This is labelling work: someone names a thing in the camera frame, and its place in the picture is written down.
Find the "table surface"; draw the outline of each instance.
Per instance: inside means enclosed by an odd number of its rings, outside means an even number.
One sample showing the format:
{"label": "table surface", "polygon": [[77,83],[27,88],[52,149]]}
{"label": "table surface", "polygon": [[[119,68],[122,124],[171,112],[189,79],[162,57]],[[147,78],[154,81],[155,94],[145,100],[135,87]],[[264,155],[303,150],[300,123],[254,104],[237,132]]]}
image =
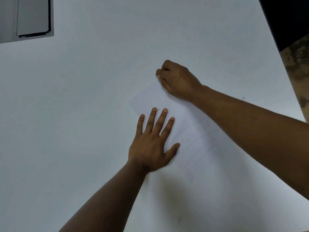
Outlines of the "table surface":
{"label": "table surface", "polygon": [[[0,227],[56,231],[126,162],[127,101],[165,59],[304,120],[258,0],[54,0],[55,36],[0,45]],[[309,202],[240,149],[146,177],[125,231],[302,231]]]}

